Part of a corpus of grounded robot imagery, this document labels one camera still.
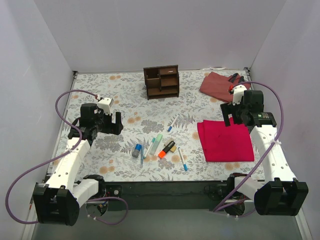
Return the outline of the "blue grey glue stick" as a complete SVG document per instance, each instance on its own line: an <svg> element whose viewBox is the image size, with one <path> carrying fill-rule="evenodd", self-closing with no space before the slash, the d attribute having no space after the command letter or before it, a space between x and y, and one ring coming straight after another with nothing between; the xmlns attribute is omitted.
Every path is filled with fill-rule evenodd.
<svg viewBox="0 0 320 240"><path fill-rule="evenodd" d="M132 151L132 154L131 154L131 155L132 155L134 158L137 158L137 157L139 156L139 154L140 154L141 148L142 148L142 145L141 145L141 144L136 144L136 146L135 146L134 150Z"/></svg>

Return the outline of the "light blue pen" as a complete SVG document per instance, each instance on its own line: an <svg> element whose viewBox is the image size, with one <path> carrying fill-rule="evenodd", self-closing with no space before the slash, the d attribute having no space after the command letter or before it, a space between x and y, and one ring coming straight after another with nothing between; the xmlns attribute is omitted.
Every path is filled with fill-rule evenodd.
<svg viewBox="0 0 320 240"><path fill-rule="evenodd" d="M143 167L143 163L144 163L144 148L143 146L141 146L141 150L140 150L140 166Z"/></svg>

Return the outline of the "teal capped white pen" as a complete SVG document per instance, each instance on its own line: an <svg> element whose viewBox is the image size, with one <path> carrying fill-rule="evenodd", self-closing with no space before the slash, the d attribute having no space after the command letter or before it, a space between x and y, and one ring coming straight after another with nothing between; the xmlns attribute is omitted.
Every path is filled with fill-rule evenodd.
<svg viewBox="0 0 320 240"><path fill-rule="evenodd" d="M148 154L150 153L151 148L152 148L152 146L153 146L153 144L154 144L155 140L156 140L156 138L155 138L155 137L153 137L153 138L152 138L152 140L151 140L150 145L148 146L148 148L147 148L147 150L146 150L146 152L145 152L145 154L144 154L144 156L143 156L143 159L146 159L146 158L147 158L147 156L148 156Z"/></svg>

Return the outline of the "green highlighter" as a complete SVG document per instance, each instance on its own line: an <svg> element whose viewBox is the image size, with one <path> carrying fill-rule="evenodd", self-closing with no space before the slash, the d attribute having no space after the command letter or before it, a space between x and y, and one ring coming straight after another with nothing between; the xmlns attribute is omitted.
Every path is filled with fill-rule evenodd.
<svg viewBox="0 0 320 240"><path fill-rule="evenodd" d="M156 151L157 151L157 149L158 149L158 146L159 146L160 142L162 141L162 138L163 138L163 135L162 135L161 133L159 133L159 134L157 135L157 137L156 137L153 145L152 145L151 150L150 150L150 154L151 154L151 155L154 155L154 154L156 153Z"/></svg>

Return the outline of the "orange black highlighter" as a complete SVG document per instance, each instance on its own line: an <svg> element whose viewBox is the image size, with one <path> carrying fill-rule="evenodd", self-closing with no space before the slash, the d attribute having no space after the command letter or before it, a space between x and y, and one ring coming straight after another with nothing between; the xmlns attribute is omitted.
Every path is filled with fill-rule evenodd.
<svg viewBox="0 0 320 240"><path fill-rule="evenodd" d="M175 142L172 140L170 141L164 148L163 150L158 154L159 158L164 158L165 155L171 150L172 147L175 146Z"/></svg>

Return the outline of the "blue capped white pen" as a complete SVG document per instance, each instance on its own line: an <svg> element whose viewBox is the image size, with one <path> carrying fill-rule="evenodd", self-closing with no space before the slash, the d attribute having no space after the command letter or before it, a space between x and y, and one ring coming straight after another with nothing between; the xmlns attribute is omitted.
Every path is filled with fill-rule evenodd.
<svg viewBox="0 0 320 240"><path fill-rule="evenodd" d="M177 119L179 118L180 114L177 114L176 117L174 118L174 120L172 121L172 123L170 124L170 126L167 129L167 132L170 132L173 128L173 126L175 125Z"/></svg>

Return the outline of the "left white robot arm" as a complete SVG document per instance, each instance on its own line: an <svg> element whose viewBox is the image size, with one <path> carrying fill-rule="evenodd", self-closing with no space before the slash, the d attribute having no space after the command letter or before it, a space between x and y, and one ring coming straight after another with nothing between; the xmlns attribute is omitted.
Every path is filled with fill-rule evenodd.
<svg viewBox="0 0 320 240"><path fill-rule="evenodd" d="M104 178L101 175L86 175L78 185L75 179L86 154L99 133L119 135L123 130L121 113L115 113L112 121L112 98L103 98L98 103L84 103L80 116L70 129L66 155L43 186L33 191L33 201L38 222L73 226L80 208L89 199L101 200L106 196Z"/></svg>

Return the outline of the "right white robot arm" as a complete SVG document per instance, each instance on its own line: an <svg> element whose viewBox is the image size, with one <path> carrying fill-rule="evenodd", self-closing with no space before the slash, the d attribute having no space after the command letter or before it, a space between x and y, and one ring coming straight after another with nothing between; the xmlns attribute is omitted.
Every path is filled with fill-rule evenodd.
<svg viewBox="0 0 320 240"><path fill-rule="evenodd" d="M296 216L309 192L306 182L298 181L289 167L281 143L280 132L272 113L264 111L264 95L260 90L247 90L238 85L230 90L232 101L221 105L225 125L244 124L262 159L264 183L249 175L229 178L227 195L237 199L241 195L254 202L259 215Z"/></svg>

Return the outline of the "crimson folded cloth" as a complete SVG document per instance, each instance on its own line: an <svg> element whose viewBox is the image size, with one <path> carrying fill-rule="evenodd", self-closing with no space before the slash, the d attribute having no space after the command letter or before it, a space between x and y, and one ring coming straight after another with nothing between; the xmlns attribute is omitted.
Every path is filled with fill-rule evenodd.
<svg viewBox="0 0 320 240"><path fill-rule="evenodd" d="M230 126L223 121L204 120L197 123L197 132L206 162L253 162L255 160L250 134L244 124Z"/></svg>

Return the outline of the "terracotta folded shirt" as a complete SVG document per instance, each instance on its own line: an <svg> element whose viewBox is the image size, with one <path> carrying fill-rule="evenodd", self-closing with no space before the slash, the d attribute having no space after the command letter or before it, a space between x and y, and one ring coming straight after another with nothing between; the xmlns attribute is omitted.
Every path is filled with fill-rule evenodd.
<svg viewBox="0 0 320 240"><path fill-rule="evenodd" d="M199 91L217 100L228 103L233 100L233 96L229 93L229 87L238 83L243 84L244 82L244 77L238 73L227 77L211 72L204 78Z"/></svg>

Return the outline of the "floral table mat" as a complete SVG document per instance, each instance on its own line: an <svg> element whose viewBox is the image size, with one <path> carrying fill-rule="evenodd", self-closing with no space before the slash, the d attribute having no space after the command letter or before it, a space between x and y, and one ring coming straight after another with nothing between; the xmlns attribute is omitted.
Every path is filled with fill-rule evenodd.
<svg viewBox="0 0 320 240"><path fill-rule="evenodd" d="M98 135L80 164L76 179L98 174L108 182L223 181L231 173L249 173L255 168L252 177L263 180L263 167L256 161L206 162L197 123L223 119L220 100L200 92L207 75L203 70L180 71L179 97L148 100L142 72L79 74L73 84L75 92L66 106L66 119L74 121L80 115L81 105L94 102L93 94L100 94L114 99L112 111L121 112L123 130L120 135ZM167 132L177 114L179 118ZM158 134L163 137L155 154L149 152L141 167L141 151L137 158L132 156L136 144L143 146L145 155ZM175 152L159 158L170 138L175 142Z"/></svg>

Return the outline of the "brown wooden desk organizer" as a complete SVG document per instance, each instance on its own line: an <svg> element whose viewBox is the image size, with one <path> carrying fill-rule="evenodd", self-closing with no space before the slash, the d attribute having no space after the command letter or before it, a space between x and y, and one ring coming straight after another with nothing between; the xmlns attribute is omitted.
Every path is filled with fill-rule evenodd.
<svg viewBox="0 0 320 240"><path fill-rule="evenodd" d="M143 73L148 100L179 97L178 65L145 67Z"/></svg>

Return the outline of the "tan small eraser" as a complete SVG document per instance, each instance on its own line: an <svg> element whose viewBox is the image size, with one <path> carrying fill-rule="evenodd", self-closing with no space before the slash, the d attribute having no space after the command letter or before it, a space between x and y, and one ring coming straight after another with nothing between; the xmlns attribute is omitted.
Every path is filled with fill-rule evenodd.
<svg viewBox="0 0 320 240"><path fill-rule="evenodd" d="M177 149L177 147L176 147L176 146L173 146L173 147L170 149L170 151L171 151L172 153L174 153L174 152L176 151L176 149Z"/></svg>

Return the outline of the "blue tipped white pen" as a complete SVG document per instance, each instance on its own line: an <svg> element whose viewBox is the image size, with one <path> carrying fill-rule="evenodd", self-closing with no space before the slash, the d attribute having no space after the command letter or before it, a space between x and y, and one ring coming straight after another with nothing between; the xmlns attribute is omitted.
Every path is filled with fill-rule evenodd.
<svg viewBox="0 0 320 240"><path fill-rule="evenodd" d="M186 165L185 158L183 156L182 149L180 147L178 147L178 153L179 153L179 157L180 157L180 160L182 162L183 168L184 168L185 171L187 171L188 167Z"/></svg>

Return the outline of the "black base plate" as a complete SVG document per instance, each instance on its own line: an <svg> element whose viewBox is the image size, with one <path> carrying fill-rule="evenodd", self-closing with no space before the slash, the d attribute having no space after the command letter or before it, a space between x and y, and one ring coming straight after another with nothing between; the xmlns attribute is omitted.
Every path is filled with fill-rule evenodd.
<svg viewBox="0 0 320 240"><path fill-rule="evenodd" d="M125 200L129 210L212 211L231 192L226 180L105 182L107 197Z"/></svg>

